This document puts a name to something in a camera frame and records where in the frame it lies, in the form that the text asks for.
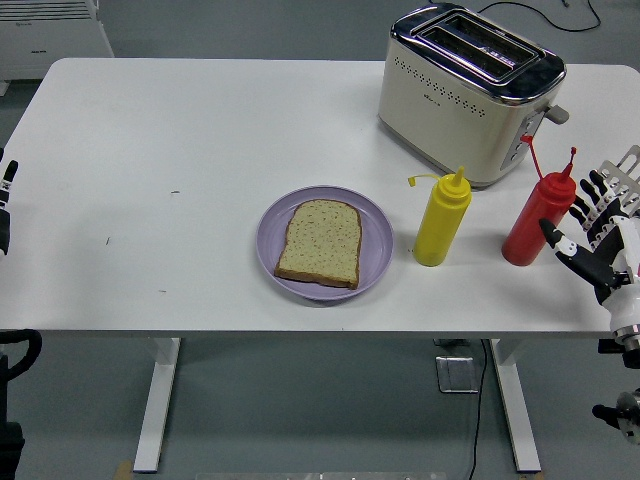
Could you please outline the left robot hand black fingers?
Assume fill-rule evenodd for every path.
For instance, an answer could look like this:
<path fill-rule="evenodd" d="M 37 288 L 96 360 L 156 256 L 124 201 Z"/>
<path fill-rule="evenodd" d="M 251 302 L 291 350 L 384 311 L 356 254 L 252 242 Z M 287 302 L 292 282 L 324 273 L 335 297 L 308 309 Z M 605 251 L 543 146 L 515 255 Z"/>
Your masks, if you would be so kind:
<path fill-rule="evenodd" d="M 10 245 L 10 213 L 6 210 L 6 206 L 10 198 L 10 189 L 14 177 L 18 171 L 19 163 L 11 160 L 1 179 L 1 258 L 4 259 L 8 255 Z"/>

